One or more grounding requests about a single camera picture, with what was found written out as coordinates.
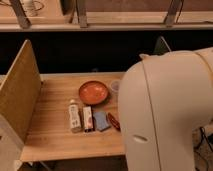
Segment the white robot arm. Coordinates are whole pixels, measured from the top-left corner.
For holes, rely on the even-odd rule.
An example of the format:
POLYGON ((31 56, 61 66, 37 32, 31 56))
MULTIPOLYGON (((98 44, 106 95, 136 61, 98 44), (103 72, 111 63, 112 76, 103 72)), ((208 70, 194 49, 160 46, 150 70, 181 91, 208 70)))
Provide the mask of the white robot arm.
POLYGON ((213 47, 143 55, 118 114, 129 171, 195 171, 192 132, 213 120, 213 47))

